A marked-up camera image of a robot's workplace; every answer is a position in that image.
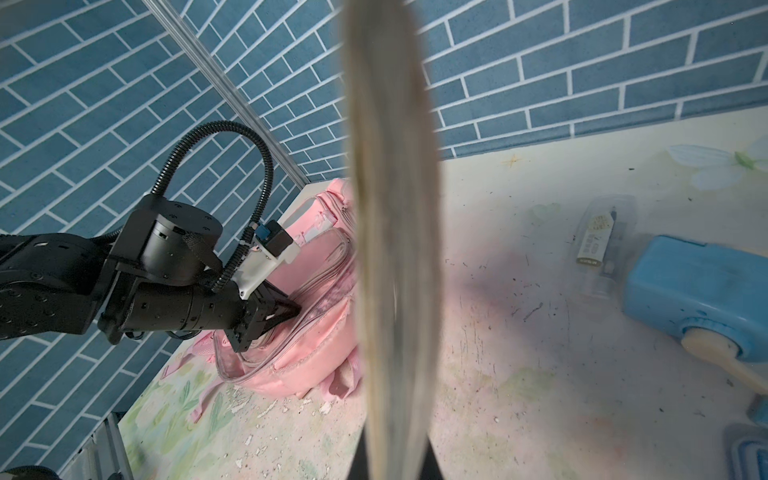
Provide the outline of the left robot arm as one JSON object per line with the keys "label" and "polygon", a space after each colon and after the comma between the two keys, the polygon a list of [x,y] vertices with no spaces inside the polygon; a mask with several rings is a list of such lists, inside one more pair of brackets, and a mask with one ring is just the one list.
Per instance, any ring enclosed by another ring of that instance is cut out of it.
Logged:
{"label": "left robot arm", "polygon": [[112,344],[143,332],[187,338],[220,330],[237,352],[295,318],[299,305],[270,281],[299,248],[276,221],[241,244],[227,274],[214,247],[221,224],[149,194],[113,243],[68,233],[1,241],[1,335],[84,334]]}

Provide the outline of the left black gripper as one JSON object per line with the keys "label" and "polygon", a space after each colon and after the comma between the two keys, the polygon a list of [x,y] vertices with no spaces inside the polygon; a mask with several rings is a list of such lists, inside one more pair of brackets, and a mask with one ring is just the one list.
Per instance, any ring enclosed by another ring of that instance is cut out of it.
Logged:
{"label": "left black gripper", "polygon": [[233,281],[213,293],[205,284],[170,286],[120,272],[98,327],[112,344],[128,333],[221,330],[235,350],[243,351],[267,327],[297,317],[302,309],[269,281],[255,294],[257,300],[242,299]]}

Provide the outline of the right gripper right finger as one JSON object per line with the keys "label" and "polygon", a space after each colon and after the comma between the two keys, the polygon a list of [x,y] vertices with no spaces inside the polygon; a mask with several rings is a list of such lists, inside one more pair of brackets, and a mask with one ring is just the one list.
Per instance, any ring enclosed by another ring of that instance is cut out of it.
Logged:
{"label": "right gripper right finger", "polygon": [[435,455],[430,439],[427,439],[422,469],[419,474],[420,480],[443,480],[439,462]]}

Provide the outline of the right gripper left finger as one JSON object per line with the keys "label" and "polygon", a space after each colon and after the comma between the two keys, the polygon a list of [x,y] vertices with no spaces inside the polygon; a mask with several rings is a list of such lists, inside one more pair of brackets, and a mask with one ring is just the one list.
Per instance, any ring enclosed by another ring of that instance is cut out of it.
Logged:
{"label": "right gripper left finger", "polygon": [[363,425],[357,447],[349,468],[347,480],[367,480],[368,460],[366,450],[366,425]]}

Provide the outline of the pink student backpack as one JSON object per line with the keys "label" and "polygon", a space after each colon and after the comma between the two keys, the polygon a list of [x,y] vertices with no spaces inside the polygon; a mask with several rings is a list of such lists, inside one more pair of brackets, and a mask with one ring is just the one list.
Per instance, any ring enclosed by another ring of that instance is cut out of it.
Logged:
{"label": "pink student backpack", "polygon": [[354,320],[354,226],[352,186],[335,179],[290,221],[287,232],[298,255],[268,278],[299,305],[298,316],[260,335],[242,353],[223,332],[206,332],[166,366],[163,374],[169,376],[202,357],[217,368],[217,379],[188,416],[191,422],[200,420],[225,383],[273,399],[301,398],[313,388],[327,401],[355,392],[362,371]]}

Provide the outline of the colourful illustrated book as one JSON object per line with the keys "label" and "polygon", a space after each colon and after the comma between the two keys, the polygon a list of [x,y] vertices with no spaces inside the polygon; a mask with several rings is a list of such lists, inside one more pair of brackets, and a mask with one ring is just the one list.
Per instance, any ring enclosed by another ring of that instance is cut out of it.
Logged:
{"label": "colourful illustrated book", "polygon": [[441,184],[417,29],[402,1],[348,1],[342,10],[371,479],[421,477],[437,382]]}

